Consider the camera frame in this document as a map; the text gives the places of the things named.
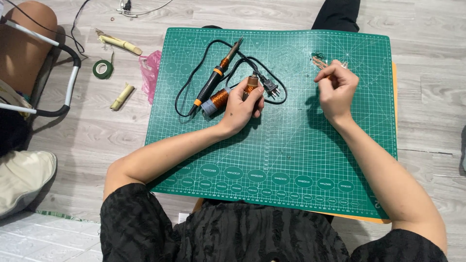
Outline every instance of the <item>wood grain floor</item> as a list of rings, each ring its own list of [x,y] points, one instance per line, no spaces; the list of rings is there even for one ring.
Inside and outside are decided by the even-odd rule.
[[[57,14],[69,33],[83,1],[42,0]],[[157,7],[161,0],[133,1],[134,9]],[[30,150],[48,150],[58,157],[58,173],[41,196],[38,208],[99,221],[108,165],[144,144],[150,113],[140,90],[138,57],[101,44],[98,28],[139,46],[143,55],[162,49],[168,27],[289,30],[309,29],[323,0],[174,0],[137,19],[118,15],[117,0],[90,1],[83,9],[75,36],[89,58],[76,80],[71,110],[65,118],[39,117]],[[466,147],[466,2],[460,0],[363,0],[358,24],[362,33],[391,39],[398,68],[399,161],[426,188],[439,208],[448,232],[450,261],[466,260],[466,177],[460,168]],[[66,44],[74,47],[70,39]],[[110,59],[115,71],[109,80],[92,75],[93,64]],[[39,107],[61,107],[72,64],[61,55]],[[120,111],[110,104],[124,83],[136,86]],[[195,198],[159,194],[168,216],[192,210]],[[334,227],[352,251],[383,236],[389,225],[336,218]]]

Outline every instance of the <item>white cable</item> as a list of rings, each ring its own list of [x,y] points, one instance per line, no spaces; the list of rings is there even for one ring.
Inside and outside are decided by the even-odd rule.
[[[133,18],[137,18],[138,15],[142,15],[142,14],[148,14],[150,12],[154,12],[156,10],[159,10],[161,9],[162,7],[168,5],[171,1],[173,0],[169,0],[168,2],[164,3],[163,5],[157,7],[157,8],[154,8],[154,9],[151,9],[151,10],[147,10],[147,11],[126,11],[123,9],[124,7],[124,3],[123,3],[123,0],[120,0],[120,9],[117,9],[117,11],[120,12],[120,14],[124,15],[124,16],[128,16],[128,17],[133,17]]]

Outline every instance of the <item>left hand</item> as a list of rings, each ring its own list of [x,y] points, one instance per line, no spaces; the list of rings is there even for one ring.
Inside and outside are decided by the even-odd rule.
[[[247,77],[230,92],[225,114],[217,124],[230,135],[241,131],[251,117],[258,118],[264,108],[264,96],[262,95],[264,88],[260,82],[258,87],[249,94],[246,101],[243,101],[246,86]]]

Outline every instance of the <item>black cord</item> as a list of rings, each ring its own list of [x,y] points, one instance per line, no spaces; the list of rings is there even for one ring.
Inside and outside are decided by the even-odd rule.
[[[53,33],[56,33],[56,34],[61,34],[61,35],[64,35],[64,36],[67,36],[71,39],[73,39],[73,41],[75,42],[75,46],[76,46],[76,49],[78,50],[78,52],[83,55],[84,53],[84,47],[78,42],[78,40],[76,40],[75,36],[73,35],[73,29],[75,29],[76,27],[76,20],[79,16],[79,14],[81,13],[81,10],[84,8],[84,5],[89,2],[90,0],[86,0],[82,5],[81,5],[81,8],[79,8],[79,11],[78,13],[76,14],[76,17],[75,17],[75,20],[73,22],[73,27],[71,28],[71,36],[67,35],[67,34],[63,34],[63,33],[59,33],[59,32],[56,32],[54,30],[50,30],[48,29],[47,27],[39,24],[36,20],[34,20],[32,17],[30,17],[27,13],[25,13],[23,10],[21,10],[21,8],[19,8],[17,5],[15,5],[14,3],[12,3],[10,0],[5,0],[7,1],[8,3],[10,3],[12,6],[14,6],[16,9],[18,9],[21,13],[23,13],[23,15],[25,15],[27,18],[29,18],[32,22],[36,23],[38,26],[40,26],[41,28],[44,28],[50,32],[53,32]]]
[[[210,42],[207,47],[206,47],[206,50],[204,52],[204,55],[202,56],[202,59],[201,59],[201,62],[199,62],[199,64],[196,66],[196,68],[194,68],[194,70],[191,72],[191,74],[189,75],[188,77],[188,80],[186,81],[186,83],[183,85],[183,87],[181,87],[181,89],[179,90],[176,98],[175,98],[175,111],[182,117],[188,117],[190,116],[190,114],[187,114],[187,115],[183,115],[179,110],[178,110],[178,99],[181,95],[181,93],[183,93],[183,90],[189,85],[189,83],[191,82],[191,79],[192,77],[194,76],[194,74],[196,73],[196,71],[201,67],[202,63],[204,63],[204,60],[206,59],[206,56],[207,56],[207,52],[209,51],[209,48],[211,45],[213,45],[214,43],[222,43],[230,48],[232,48],[233,46],[230,45],[228,42],[225,42],[223,40],[220,40],[220,39],[216,39],[216,40],[213,40],[212,42]],[[237,54],[239,54],[241,56],[241,58],[236,61],[235,65],[233,66],[233,68],[231,69],[231,71],[226,74],[220,81],[224,81],[226,79],[226,82],[225,82],[225,86],[228,87],[228,81],[230,81],[231,77],[233,76],[233,74],[235,73],[236,69],[244,62],[248,63],[248,65],[253,68],[254,71],[257,72],[258,76],[260,77],[261,74],[259,73],[259,69],[257,67],[257,65],[251,61],[251,60],[254,60],[256,61],[263,69],[265,69],[269,75],[271,77],[273,77],[275,80],[277,80],[277,82],[281,85],[281,87],[283,88],[283,91],[285,92],[285,98],[279,102],[275,102],[275,101],[271,101],[271,100],[268,100],[268,99],[264,99],[265,102],[267,103],[271,103],[271,104],[282,104],[285,102],[285,100],[288,98],[288,91],[287,91],[287,88],[285,87],[285,85],[280,81],[280,79],[278,79],[263,63],[261,63],[257,58],[255,57],[252,57],[252,56],[245,56],[242,52],[240,52],[239,50],[236,51]],[[234,88],[235,86],[237,86],[239,83],[236,83],[234,84],[233,86],[229,87],[229,88]]]

